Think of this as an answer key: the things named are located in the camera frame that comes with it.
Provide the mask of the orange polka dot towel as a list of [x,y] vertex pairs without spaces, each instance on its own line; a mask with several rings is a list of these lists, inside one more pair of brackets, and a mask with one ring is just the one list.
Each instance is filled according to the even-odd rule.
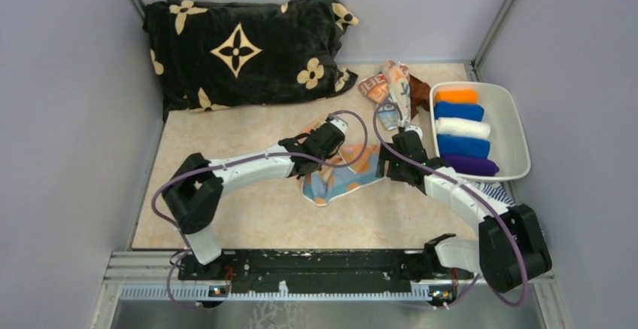
[[299,180],[302,196],[316,206],[327,206],[331,201],[370,186],[383,178],[376,176],[380,147],[367,144],[343,144],[329,163],[342,165],[351,162],[363,150],[363,156],[348,167],[322,166],[318,171]]

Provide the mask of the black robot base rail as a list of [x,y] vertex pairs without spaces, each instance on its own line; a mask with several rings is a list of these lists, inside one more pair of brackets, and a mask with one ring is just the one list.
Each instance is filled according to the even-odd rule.
[[219,280],[214,297],[282,293],[294,298],[432,300],[456,299],[458,282],[473,279],[462,269],[436,267],[423,250],[225,250],[209,264],[194,254],[177,263],[178,279]]

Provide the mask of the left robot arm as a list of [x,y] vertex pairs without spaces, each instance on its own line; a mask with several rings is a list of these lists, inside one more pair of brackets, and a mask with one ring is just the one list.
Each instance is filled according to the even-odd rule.
[[155,197],[162,197],[176,227],[207,279],[220,277],[226,260],[212,229],[222,197],[235,190],[279,178],[311,174],[332,158],[345,141],[347,123],[329,117],[308,134],[282,139],[254,154],[207,160],[191,154]]

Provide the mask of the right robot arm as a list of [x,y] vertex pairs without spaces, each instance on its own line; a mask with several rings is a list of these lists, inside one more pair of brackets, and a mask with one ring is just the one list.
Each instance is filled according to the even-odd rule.
[[504,294],[552,269],[535,211],[496,200],[460,177],[441,157],[429,158],[417,131],[405,129],[391,142],[382,142],[377,174],[417,188],[474,230],[475,239],[446,233],[424,244],[424,269],[433,278],[461,269],[482,275]]

